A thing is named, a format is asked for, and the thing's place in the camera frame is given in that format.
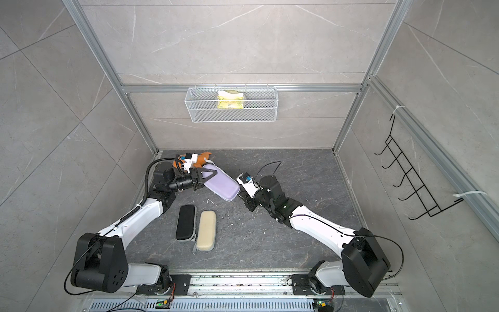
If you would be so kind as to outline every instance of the white arm segment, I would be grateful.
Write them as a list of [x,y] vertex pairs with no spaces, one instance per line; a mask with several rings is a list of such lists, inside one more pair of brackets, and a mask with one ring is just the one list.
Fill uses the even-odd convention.
[[120,220],[118,220],[99,232],[104,235],[105,233],[111,231],[105,236],[112,237],[117,235],[123,242],[123,249],[126,249],[135,236],[137,236],[137,234],[139,234],[140,231],[146,227],[146,225],[148,225],[155,218],[159,217],[162,213],[163,204],[156,199],[148,198],[139,211],[123,221],[120,225],[115,226],[115,224],[120,222]]
[[[305,217],[305,216],[298,216],[295,217],[296,215],[307,215],[311,216],[314,218],[317,218],[321,221],[318,221],[313,218]],[[340,258],[341,258],[341,251],[343,250],[342,245],[343,244],[348,244],[351,240],[351,236],[345,236],[342,235],[340,232],[337,230],[333,229],[332,227],[338,229],[339,231],[348,234],[348,235],[354,235],[353,234],[353,229],[345,228],[343,226],[337,225],[336,223],[333,223],[329,221],[328,219],[325,219],[313,212],[311,212],[306,206],[300,206],[293,210],[293,213],[289,219],[289,222],[291,223],[291,226],[294,229],[300,230],[302,232],[305,232],[312,236],[313,238],[317,239],[324,245],[328,246],[331,248]]]
[[147,263],[129,263],[128,275],[121,287],[152,285],[158,281],[161,267]]

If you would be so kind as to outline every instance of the aluminum frame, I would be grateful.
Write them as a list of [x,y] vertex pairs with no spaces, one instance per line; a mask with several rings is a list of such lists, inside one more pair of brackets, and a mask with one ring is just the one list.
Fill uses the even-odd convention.
[[[374,91],[391,110],[395,110],[397,105],[403,106],[403,103],[378,77],[371,76],[368,81]],[[447,153],[407,108],[400,107],[395,111],[395,115],[458,193],[480,190],[480,186]],[[495,239],[499,241],[499,208],[497,205],[489,196],[484,194],[468,194],[463,196],[463,198]]]
[[388,52],[388,49],[392,45],[393,39],[397,35],[397,32],[400,28],[400,25],[402,25],[402,22],[404,21],[405,15],[407,14],[407,11],[409,11],[409,8],[412,4],[413,0],[398,0],[397,4],[395,5],[395,9],[393,10],[392,16],[388,20],[388,24],[386,26],[385,32],[383,33],[383,36],[381,37],[381,41],[379,42],[378,48],[376,49],[376,52],[374,53],[374,57],[371,60],[371,63],[369,64],[369,67],[367,68],[366,75],[364,76],[364,79],[362,80],[362,90],[360,91],[359,94],[355,97],[353,100],[352,106],[350,107],[350,110],[348,111],[348,114],[346,115],[345,121],[343,122],[343,125],[341,126],[340,132],[338,133],[338,136],[336,137],[336,140],[334,141],[332,150],[335,154],[338,154],[341,145],[343,145],[343,142],[345,141],[346,135],[348,134],[348,130],[350,130],[350,127],[352,126],[353,120],[355,119],[355,116],[357,115],[357,112],[359,111],[360,105],[362,104],[362,100],[364,99],[367,91],[369,90],[369,85],[367,83],[367,79],[372,76],[376,75],[379,71],[379,68],[381,66],[381,63],[385,59],[386,53]]
[[135,109],[135,106],[132,104],[132,101],[121,90],[121,80],[118,74],[116,73],[116,70],[114,69],[113,65],[109,61],[109,58],[107,57],[99,40],[97,39],[97,35],[95,34],[92,26],[90,26],[90,22],[88,21],[85,13],[83,12],[80,3],[78,2],[78,0],[62,0],[62,2],[64,3],[64,5],[66,5],[69,14],[76,23],[76,26],[78,26],[78,29],[80,29],[83,38],[85,38],[85,41],[90,47],[90,50],[92,50],[92,53],[97,59],[97,62],[99,63],[100,67],[102,68],[107,78],[111,82],[111,85],[118,94],[118,97],[123,102],[123,105],[130,114],[130,117],[132,117],[133,122],[137,126],[137,129],[139,130],[144,140],[146,141],[147,146],[149,147],[153,155],[156,155],[159,149],[154,143],[151,134],[147,130],[144,121],[142,120],[139,113]]
[[121,90],[125,93],[168,93],[187,92],[192,87],[275,87],[278,92],[360,92],[360,84],[330,83],[330,84],[124,84]]

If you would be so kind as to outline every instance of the gray floor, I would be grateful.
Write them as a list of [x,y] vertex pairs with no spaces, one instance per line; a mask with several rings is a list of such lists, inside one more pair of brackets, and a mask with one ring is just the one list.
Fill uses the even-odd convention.
[[[276,172],[288,197],[342,226],[358,229],[341,173],[330,150],[214,150],[211,158],[232,177],[242,172],[256,174],[271,161],[282,161]],[[163,157],[177,151],[165,151]],[[260,174],[271,174],[269,165]],[[175,231],[179,208],[194,204],[217,214],[215,248],[192,254],[194,242],[178,242]],[[175,269],[279,269],[311,268],[320,260],[339,257],[311,236],[272,219],[263,208],[250,212],[242,200],[226,202],[203,188],[177,193],[172,207],[151,222],[128,246],[129,262],[154,262]]]

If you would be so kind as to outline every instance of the marble tile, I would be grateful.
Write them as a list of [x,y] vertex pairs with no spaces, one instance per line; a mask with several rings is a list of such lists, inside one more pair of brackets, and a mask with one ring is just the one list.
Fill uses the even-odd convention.
[[142,118],[191,118],[185,93],[131,93]]
[[109,92],[82,123],[116,162],[137,132],[137,126],[114,91]]
[[[389,169],[381,167],[390,164],[393,155],[389,151],[374,155],[381,152],[390,132],[391,109],[372,92],[364,101],[352,129],[381,179],[446,310],[493,311],[499,304],[494,291],[499,274],[496,240],[466,203],[459,203],[434,217],[408,219],[425,211],[422,204],[416,196],[407,201],[397,199],[412,193],[410,184],[406,180],[399,188],[393,187],[402,179],[400,167],[396,164]],[[443,209],[453,204],[455,189],[397,119],[392,136],[437,203]],[[415,185],[420,183],[414,175],[411,180]],[[419,194],[423,200],[429,199],[426,191]],[[478,263],[486,264],[486,268],[477,266]]]
[[0,60],[0,203],[79,120],[21,52]]
[[0,28],[0,58],[6,57],[19,50],[12,40],[7,36],[5,31]]
[[30,302],[114,166],[80,124],[2,204],[2,297]]
[[[144,118],[164,148],[331,148],[344,118],[283,118],[275,122],[208,122]],[[180,140],[180,136],[189,140]]]
[[84,11],[122,74],[341,73],[367,69],[393,7],[86,5]]
[[498,12],[494,0],[415,0],[405,22],[498,72]]
[[27,47],[23,53],[80,120],[111,90],[76,26]]
[[118,161],[118,166],[132,180],[135,186],[139,186],[144,179],[146,168],[151,162],[153,155],[139,131],[135,132],[130,144],[123,156]]
[[499,203],[499,75],[406,24],[378,75]]
[[[129,211],[137,188],[119,166],[115,166],[109,179],[100,190],[94,202],[76,227],[64,246],[54,266],[43,281],[27,311],[70,311],[73,297],[66,295],[62,281],[73,265],[74,251],[78,238],[85,233],[97,231],[115,222]],[[70,292],[85,289],[67,283]]]
[[[143,118],[190,118],[185,93],[132,93]],[[279,118],[345,117],[355,92],[282,92]]]
[[223,4],[355,4],[395,0],[80,0],[81,5],[223,5]]
[[[246,171],[254,174],[262,165],[281,160],[276,177],[287,196],[334,222],[353,228],[360,226],[331,150],[210,151],[213,153],[210,159],[234,178]],[[186,150],[167,150],[162,156],[183,152]],[[322,168],[320,174],[307,174],[309,167],[305,160],[311,158]],[[273,168],[267,167],[262,174],[272,171]],[[193,255],[193,242],[176,241],[179,207],[185,204],[194,204],[198,214],[203,210],[217,214],[213,251]],[[207,188],[178,193],[173,206],[128,246],[127,257],[131,262],[165,263],[172,270],[311,268],[320,260],[338,259],[332,250],[311,236],[277,223],[265,209],[250,212],[239,198],[226,202]]]
[[289,74],[120,74],[123,83],[361,83],[364,72]]
[[63,30],[74,21],[61,0],[0,2],[0,26],[20,48]]
[[[410,311],[445,312],[425,267],[418,258],[392,201],[376,174],[369,158],[350,130],[340,149],[340,159],[369,230],[376,235],[394,239],[404,250],[404,267],[393,279]],[[393,270],[400,266],[400,251],[389,242],[379,240]]]
[[279,118],[346,117],[355,92],[282,92]]

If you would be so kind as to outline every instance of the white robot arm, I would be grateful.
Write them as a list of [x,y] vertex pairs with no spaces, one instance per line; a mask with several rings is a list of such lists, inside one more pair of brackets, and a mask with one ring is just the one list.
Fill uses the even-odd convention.
[[373,295],[390,263],[370,231],[345,228],[311,212],[302,203],[286,197],[273,175],[257,183],[243,173],[237,182],[243,189],[239,197],[250,211],[264,207],[278,222],[309,234],[341,258],[335,262],[320,261],[314,266],[308,274],[312,290],[321,294],[331,286],[344,285],[366,297]]
[[[192,155],[188,158],[195,163],[197,155]],[[177,161],[177,158],[156,160],[147,172],[155,163]],[[211,174],[204,177],[202,172],[205,171]],[[145,188],[144,199],[139,205],[97,234],[86,233],[79,238],[70,271],[71,284],[108,293],[121,287],[146,285],[150,293],[166,293],[171,286],[168,267],[128,263],[125,249],[151,221],[168,210],[175,192],[203,187],[204,182],[216,174],[216,170],[192,168],[190,162],[185,163],[180,173],[175,172],[169,162],[158,164],[153,187],[151,190]],[[322,294],[331,286],[349,285],[366,297],[373,295],[390,269],[390,263],[370,231],[345,228],[311,212],[302,203],[286,197],[273,175],[256,182],[244,173],[236,180],[242,187],[239,197],[250,211],[257,206],[264,207],[278,222],[311,235],[341,258],[335,262],[320,261],[310,271],[309,285],[314,292]]]

